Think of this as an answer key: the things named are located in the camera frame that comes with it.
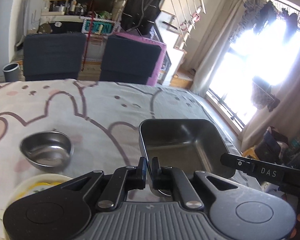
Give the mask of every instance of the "dark gray chair back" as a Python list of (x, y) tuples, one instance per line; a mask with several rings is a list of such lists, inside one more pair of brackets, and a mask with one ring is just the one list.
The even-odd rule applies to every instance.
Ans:
[(27, 35), (23, 60), (26, 81), (77, 79), (85, 42), (83, 33)]

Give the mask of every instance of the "chair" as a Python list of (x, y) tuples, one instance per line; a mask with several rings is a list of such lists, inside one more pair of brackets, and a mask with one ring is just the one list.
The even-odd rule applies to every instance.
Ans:
[(83, 33), (26, 36), (23, 60), (26, 81), (77, 79), (85, 42)]
[(106, 43), (99, 80), (145, 85), (161, 50), (157, 45), (111, 35)]

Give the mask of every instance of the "rectangular metal container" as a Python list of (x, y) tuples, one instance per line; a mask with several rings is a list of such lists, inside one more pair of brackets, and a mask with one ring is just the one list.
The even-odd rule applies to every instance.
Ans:
[(220, 157), (228, 150), (208, 120), (148, 119), (140, 124), (139, 135), (150, 176), (153, 157), (158, 157), (160, 166), (180, 168), (188, 176), (194, 171), (207, 171), (228, 179), (235, 173), (235, 169), (221, 164)]

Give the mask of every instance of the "gray trash bin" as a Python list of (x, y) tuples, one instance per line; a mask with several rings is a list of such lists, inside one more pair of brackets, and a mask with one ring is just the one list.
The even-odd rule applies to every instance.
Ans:
[(19, 80), (20, 66), (17, 62), (9, 63), (2, 69), (6, 82), (15, 82)]

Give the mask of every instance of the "curtain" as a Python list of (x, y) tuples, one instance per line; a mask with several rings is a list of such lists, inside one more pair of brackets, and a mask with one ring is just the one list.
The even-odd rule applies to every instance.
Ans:
[(300, 52), (275, 95), (281, 101), (277, 108), (270, 113), (267, 108), (258, 110), (240, 133), (242, 151), (256, 145), (268, 126), (274, 126), (289, 139), (300, 133)]
[(229, 37), (245, 12), (243, 0), (224, 0), (215, 21), (211, 21), (194, 57), (189, 63), (197, 68), (191, 91), (204, 97), (223, 56), (230, 46)]

